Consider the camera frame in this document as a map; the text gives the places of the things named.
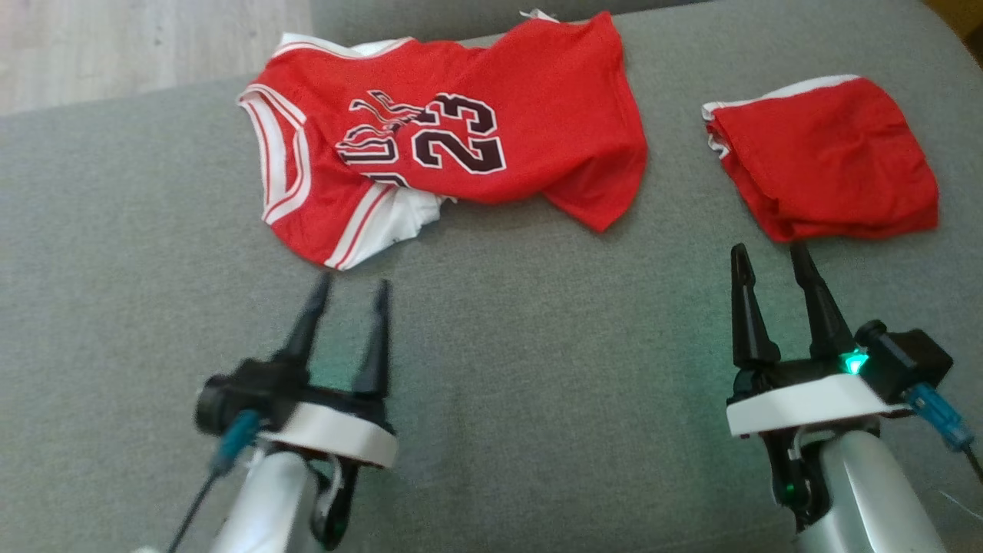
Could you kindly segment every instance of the green led light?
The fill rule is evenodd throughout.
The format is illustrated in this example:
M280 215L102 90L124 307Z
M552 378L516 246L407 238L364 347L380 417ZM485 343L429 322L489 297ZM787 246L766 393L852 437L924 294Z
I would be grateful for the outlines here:
M863 364L867 362L867 354L856 349L852 353L843 355L842 359L846 372L851 375L858 375L860 374L860 369L863 368Z

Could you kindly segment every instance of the gray couch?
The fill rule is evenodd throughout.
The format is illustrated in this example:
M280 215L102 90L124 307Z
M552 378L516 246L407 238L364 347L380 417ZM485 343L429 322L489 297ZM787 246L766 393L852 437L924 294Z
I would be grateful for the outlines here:
M541 200L447 206L339 278L313 369L344 386L394 283L401 452L360 482L344 551L786 551L765 451L732 439L728 260L744 241L786 355L808 332L785 248L706 147L699 106L866 75L900 104L941 226L813 255L846 319L920 327L983 431L983 72L915 1L727 0L617 17L651 147L628 215L593 234ZM469 41L489 44L493 37ZM0 551L165 544L214 443L197 387L278 346L318 269L259 221L257 145L212 83L0 120ZM952 551L983 529L964 459L914 419L885 439ZM204 506L206 550L239 479Z

